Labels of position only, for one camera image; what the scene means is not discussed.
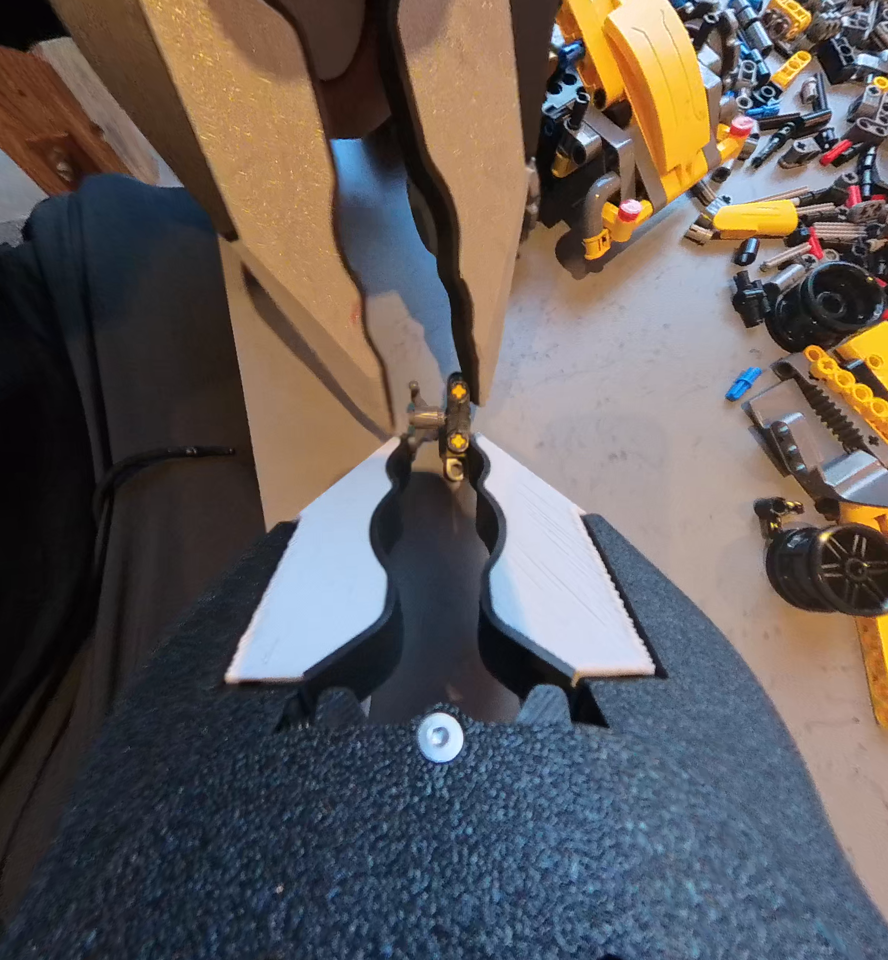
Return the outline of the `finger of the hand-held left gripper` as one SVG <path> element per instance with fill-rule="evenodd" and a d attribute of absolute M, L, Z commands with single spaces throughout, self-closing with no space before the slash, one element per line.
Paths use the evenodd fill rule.
<path fill-rule="evenodd" d="M 487 403 L 526 200 L 511 4 L 390 3 L 390 81 L 435 233 L 460 370 Z"/>
<path fill-rule="evenodd" d="M 394 414 L 336 222 L 308 34 L 290 2 L 141 2 L 280 335 L 374 433 Z"/>

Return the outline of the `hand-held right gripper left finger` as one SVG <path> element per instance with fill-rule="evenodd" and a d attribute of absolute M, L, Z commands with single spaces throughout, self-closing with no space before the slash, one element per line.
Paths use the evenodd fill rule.
<path fill-rule="evenodd" d="M 406 441 L 392 438 L 301 511 L 224 675 L 231 686 L 296 690 L 312 711 L 326 690 L 368 698 L 403 646 L 389 571 L 402 534 Z"/>

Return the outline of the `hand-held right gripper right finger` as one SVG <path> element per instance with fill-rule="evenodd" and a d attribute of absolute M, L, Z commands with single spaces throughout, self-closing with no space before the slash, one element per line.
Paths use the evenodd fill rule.
<path fill-rule="evenodd" d="M 571 718 L 601 718 L 591 683 L 651 678 L 656 663 L 579 506 L 474 435 L 475 527 L 487 551 L 477 645 L 524 703 L 561 692 Z"/>

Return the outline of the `black beam with yellow pins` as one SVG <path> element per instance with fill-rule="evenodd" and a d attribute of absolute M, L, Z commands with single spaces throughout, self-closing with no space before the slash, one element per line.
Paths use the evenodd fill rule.
<path fill-rule="evenodd" d="M 443 406 L 444 409 L 446 406 L 446 390 L 445 390 L 445 402 Z M 471 447 L 471 443 L 465 456 L 463 457 L 446 456 L 446 451 L 442 450 L 443 444 L 441 443 L 441 439 L 442 439 L 441 435 L 442 435 L 442 432 L 438 439 L 438 449 L 439 449 L 439 455 L 442 461 L 443 474 L 445 478 L 450 482 L 460 483 L 463 481 L 465 476 L 465 462 L 466 462 L 468 451 L 470 450 L 470 447 Z"/>

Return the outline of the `yellow toy vehicle assembly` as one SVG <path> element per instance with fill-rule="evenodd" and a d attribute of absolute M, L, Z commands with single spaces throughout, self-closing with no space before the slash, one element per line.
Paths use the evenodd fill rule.
<path fill-rule="evenodd" d="M 725 90 L 737 32 L 711 2 L 561 2 L 528 211 L 595 263 L 734 160 L 755 130 Z"/>

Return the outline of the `grey desk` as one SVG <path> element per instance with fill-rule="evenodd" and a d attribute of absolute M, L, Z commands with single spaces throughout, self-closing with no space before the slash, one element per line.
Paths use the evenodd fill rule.
<path fill-rule="evenodd" d="M 366 293 L 399 423 L 408 383 L 439 403 L 456 368 L 450 308 L 415 228 L 396 144 L 333 146 L 343 243 Z M 888 730 L 871 709 L 852 619 L 786 605 L 762 568 L 757 498 L 801 499 L 723 398 L 779 352 L 730 305 L 732 245 L 682 239 L 679 198 L 628 245 L 586 267 L 579 239 L 538 226 L 516 261 L 486 438 L 585 511 L 600 514 L 714 621 L 774 702 L 810 769 L 838 841 L 888 920 Z M 266 525 L 290 521 L 378 446 L 318 379 L 274 304 L 221 242 Z M 378 722 L 452 702 L 510 719 L 515 698 L 476 647 L 487 551 L 474 492 L 453 489 L 424 446 L 402 497 L 392 567 L 401 666 L 374 694 Z"/>

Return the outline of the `wooden beam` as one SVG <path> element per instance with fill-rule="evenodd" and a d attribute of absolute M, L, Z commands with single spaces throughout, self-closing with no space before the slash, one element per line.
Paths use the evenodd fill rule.
<path fill-rule="evenodd" d="M 149 141 L 67 37 L 0 45 L 0 148 L 50 196 L 98 174 L 160 183 Z"/>

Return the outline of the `person's leg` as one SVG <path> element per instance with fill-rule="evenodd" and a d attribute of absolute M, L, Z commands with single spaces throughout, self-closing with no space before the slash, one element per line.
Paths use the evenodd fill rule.
<path fill-rule="evenodd" d="M 27 223 L 77 379 L 105 506 L 97 617 L 27 817 L 59 821 L 130 676 L 264 531 L 218 238 L 183 189 L 119 174 Z M 136 462 L 124 471 L 126 461 Z"/>

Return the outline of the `black angled connector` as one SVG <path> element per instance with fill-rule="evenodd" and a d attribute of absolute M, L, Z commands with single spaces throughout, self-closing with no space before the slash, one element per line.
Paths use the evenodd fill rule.
<path fill-rule="evenodd" d="M 753 503 L 753 512 L 766 542 L 781 532 L 783 524 L 789 518 L 802 515 L 804 510 L 805 505 L 802 502 L 778 496 L 758 498 Z"/>

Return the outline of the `grey digger bucket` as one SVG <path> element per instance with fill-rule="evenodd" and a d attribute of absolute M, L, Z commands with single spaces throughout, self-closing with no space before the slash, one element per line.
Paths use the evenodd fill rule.
<path fill-rule="evenodd" d="M 773 365 L 743 404 L 782 472 L 814 500 L 888 509 L 888 403 L 821 347 Z"/>

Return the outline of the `black spoked wheel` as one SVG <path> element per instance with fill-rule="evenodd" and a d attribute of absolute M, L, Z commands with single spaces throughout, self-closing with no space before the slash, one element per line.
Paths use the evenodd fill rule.
<path fill-rule="evenodd" d="M 888 537 L 869 526 L 783 529 L 766 548 L 764 568 L 774 591 L 800 610 L 888 614 Z"/>

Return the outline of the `pile of mixed small pieces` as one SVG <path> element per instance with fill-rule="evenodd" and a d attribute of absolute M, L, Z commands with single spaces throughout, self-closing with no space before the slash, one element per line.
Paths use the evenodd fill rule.
<path fill-rule="evenodd" d="M 856 264 L 888 322 L 888 2 L 730 2 L 725 90 L 755 122 L 738 160 L 691 189 L 691 244 L 733 240 L 731 303 L 749 329 L 814 267 Z"/>

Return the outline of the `plain black tyre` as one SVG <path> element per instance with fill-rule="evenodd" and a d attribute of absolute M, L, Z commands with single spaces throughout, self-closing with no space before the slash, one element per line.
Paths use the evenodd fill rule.
<path fill-rule="evenodd" d="M 856 264 L 818 265 L 776 300 L 764 325 L 786 353 L 809 346 L 828 350 L 882 320 L 879 283 Z"/>

